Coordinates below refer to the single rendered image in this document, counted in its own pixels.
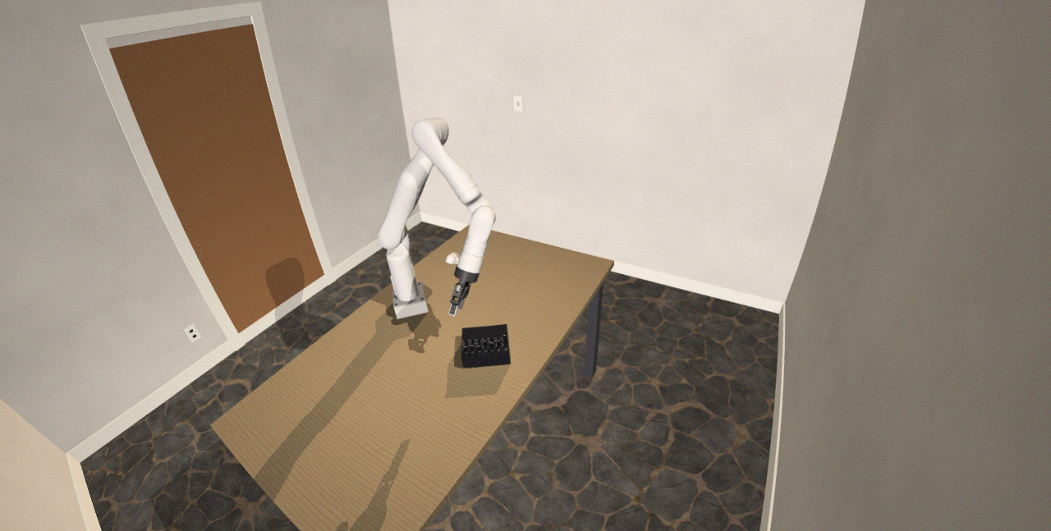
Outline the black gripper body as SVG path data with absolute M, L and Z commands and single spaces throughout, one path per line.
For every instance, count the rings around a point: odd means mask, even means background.
M 466 286 L 469 285 L 470 282 L 472 282 L 472 283 L 477 282 L 478 274 L 479 273 L 465 272 L 465 270 L 460 269 L 458 266 L 457 266 L 457 270 L 455 270 L 455 273 L 454 273 L 454 275 L 457 277 L 457 279 L 460 280 L 458 282 L 458 285 L 463 285 L 463 290 L 465 290 Z M 463 293 L 463 291 L 462 291 L 462 293 Z M 462 295 L 462 293 L 461 293 L 461 295 Z

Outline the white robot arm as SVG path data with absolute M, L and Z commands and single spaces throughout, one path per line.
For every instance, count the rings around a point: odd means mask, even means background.
M 387 248 L 392 286 L 399 300 L 413 300 L 420 293 L 411 259 L 408 227 L 405 225 L 423 195 L 425 181 L 429 178 L 433 165 L 444 173 L 444 179 L 449 182 L 452 190 L 457 192 L 458 199 L 468 207 L 470 215 L 473 213 L 470 217 L 469 231 L 461 256 L 451 253 L 444 261 L 457 264 L 465 272 L 480 273 L 483 266 L 485 250 L 496 213 L 483 192 L 478 190 L 472 176 L 457 163 L 455 158 L 444 150 L 444 143 L 448 137 L 449 125 L 442 118 L 423 119 L 413 125 L 412 138 L 418 146 L 418 152 L 411 158 L 399 175 L 389 213 L 384 219 L 378 234 L 382 247 Z

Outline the black lighting desk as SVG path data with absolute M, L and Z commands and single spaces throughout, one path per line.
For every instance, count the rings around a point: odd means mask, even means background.
M 462 328 L 461 360 L 463 368 L 511 365 L 507 324 Z

